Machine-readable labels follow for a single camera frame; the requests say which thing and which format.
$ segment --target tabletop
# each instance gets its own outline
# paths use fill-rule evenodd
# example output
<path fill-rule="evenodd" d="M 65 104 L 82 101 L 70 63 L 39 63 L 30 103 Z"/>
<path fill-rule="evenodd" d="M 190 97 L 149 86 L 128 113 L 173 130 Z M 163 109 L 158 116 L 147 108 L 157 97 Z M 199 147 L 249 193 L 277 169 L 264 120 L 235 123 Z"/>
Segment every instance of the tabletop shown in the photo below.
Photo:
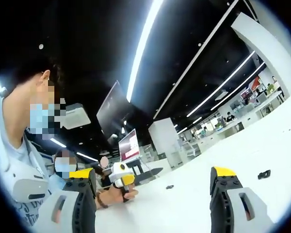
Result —
<path fill-rule="evenodd" d="M 133 201 L 98 210 L 96 232 L 210 232 L 212 166 L 234 170 L 242 185 L 266 203 L 268 215 L 277 223 L 291 205 L 291 97 L 251 127 L 137 187 L 139 195 Z M 258 180 L 258 174 L 269 169 L 271 176 Z"/>

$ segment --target bracelet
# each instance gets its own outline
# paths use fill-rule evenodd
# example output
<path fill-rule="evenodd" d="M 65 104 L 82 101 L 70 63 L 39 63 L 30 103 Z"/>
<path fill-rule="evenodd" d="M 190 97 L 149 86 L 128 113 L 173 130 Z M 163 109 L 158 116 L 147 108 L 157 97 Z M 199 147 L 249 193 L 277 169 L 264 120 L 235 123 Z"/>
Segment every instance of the bracelet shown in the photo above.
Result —
<path fill-rule="evenodd" d="M 105 205 L 105 204 L 102 202 L 102 200 L 100 199 L 100 194 L 101 194 L 101 193 L 97 193 L 97 195 L 96 195 L 97 201 L 98 201 L 99 205 L 100 205 L 102 208 L 107 209 L 108 206 Z"/>

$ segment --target hand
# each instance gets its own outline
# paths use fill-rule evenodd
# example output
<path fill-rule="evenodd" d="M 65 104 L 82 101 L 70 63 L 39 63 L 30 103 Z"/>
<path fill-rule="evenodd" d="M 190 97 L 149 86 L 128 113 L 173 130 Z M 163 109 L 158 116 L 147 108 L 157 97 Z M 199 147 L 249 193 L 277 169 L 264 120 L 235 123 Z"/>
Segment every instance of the hand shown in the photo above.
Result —
<path fill-rule="evenodd" d="M 128 200 L 134 199 L 135 196 L 138 194 L 138 191 L 135 190 L 134 187 L 135 187 L 134 184 L 129 185 L 129 192 L 124 195 L 124 197 L 126 199 L 128 199 Z M 112 197 L 114 203 L 121 203 L 124 201 L 121 189 L 115 188 L 113 185 L 111 185 L 111 187 L 108 191 L 109 191 L 109 194 Z"/>
<path fill-rule="evenodd" d="M 134 187 L 135 185 L 133 184 L 129 185 L 129 192 L 124 195 L 126 199 L 129 199 L 129 200 L 134 199 L 135 196 L 138 194 L 138 191 L 133 189 Z M 122 203 L 124 201 L 121 189 L 115 188 L 113 185 L 110 186 L 108 191 L 101 193 L 99 197 L 105 205 Z M 97 206 L 97 209 L 101 208 L 101 206 L 99 205 L 97 201 L 96 201 L 96 206 Z"/>

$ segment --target yellow cap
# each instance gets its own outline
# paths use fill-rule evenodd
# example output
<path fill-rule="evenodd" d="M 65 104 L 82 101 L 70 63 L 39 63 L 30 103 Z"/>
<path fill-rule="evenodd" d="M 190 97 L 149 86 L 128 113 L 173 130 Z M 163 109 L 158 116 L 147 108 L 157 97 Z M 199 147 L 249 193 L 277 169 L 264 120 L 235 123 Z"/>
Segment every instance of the yellow cap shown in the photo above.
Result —
<path fill-rule="evenodd" d="M 217 171 L 217 176 L 236 176 L 236 173 L 228 168 L 214 166 Z"/>
<path fill-rule="evenodd" d="M 69 172 L 69 178 L 85 178 L 88 179 L 90 171 L 93 168 L 87 168 L 80 171 L 71 171 Z"/>
<path fill-rule="evenodd" d="M 128 174 L 122 177 L 122 182 L 124 186 L 132 184 L 134 183 L 134 181 L 135 181 L 135 176 L 133 174 Z"/>

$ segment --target gray plastic casing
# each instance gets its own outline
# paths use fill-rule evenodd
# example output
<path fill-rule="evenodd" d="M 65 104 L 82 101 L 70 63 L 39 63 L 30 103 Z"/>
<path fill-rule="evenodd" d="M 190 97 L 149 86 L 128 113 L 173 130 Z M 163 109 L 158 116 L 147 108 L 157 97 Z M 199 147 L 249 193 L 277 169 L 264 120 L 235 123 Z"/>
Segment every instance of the gray plastic casing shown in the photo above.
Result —
<path fill-rule="evenodd" d="M 73 210 L 79 192 L 59 190 L 50 195 L 39 209 L 39 218 L 31 228 L 34 233 L 73 233 Z M 62 200 L 59 223 L 54 222 L 55 214 Z"/>
<path fill-rule="evenodd" d="M 234 233 L 268 233 L 271 231 L 274 224 L 267 215 L 267 205 L 250 188 L 229 189 L 227 194 L 234 215 Z M 251 220 L 247 220 L 241 198 L 247 204 Z"/>

